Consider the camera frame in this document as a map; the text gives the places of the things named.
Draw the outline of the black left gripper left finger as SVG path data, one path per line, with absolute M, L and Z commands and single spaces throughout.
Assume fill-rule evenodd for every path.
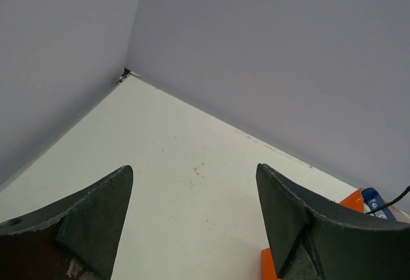
M 132 189 L 126 165 L 2 222 L 1 279 L 111 279 Z

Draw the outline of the blue white snack bag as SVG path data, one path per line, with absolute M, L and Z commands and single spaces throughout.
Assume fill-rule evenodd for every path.
M 385 205 L 384 199 L 380 196 L 378 191 L 374 188 L 364 188 L 361 191 L 363 200 L 364 200 L 364 212 L 374 217 L 396 220 L 393 213 L 389 208 L 384 208 L 382 210 L 376 211 L 381 206 Z

